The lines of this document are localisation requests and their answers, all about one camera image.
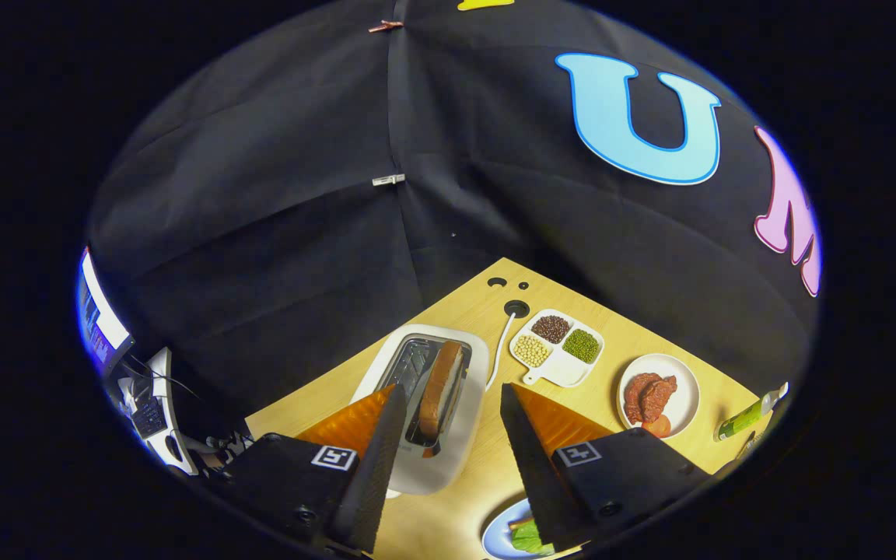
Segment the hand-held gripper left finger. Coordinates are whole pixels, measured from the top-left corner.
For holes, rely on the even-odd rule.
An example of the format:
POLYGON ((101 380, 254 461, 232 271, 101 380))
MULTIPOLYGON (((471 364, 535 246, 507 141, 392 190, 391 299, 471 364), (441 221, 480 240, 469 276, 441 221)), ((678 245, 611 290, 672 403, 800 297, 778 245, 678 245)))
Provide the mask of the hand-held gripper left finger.
POLYGON ((219 497, 271 534, 330 555, 366 555, 406 419, 402 386, 346 405, 297 436, 268 432, 219 475, 219 497))

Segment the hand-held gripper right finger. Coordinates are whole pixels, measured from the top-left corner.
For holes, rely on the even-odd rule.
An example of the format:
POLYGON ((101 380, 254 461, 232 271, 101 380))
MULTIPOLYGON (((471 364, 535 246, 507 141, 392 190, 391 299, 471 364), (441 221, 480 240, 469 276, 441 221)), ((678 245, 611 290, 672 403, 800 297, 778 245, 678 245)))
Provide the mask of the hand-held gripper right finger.
POLYGON ((674 513, 710 475, 646 429, 613 430, 502 385, 500 415, 544 542, 611 548, 674 513))

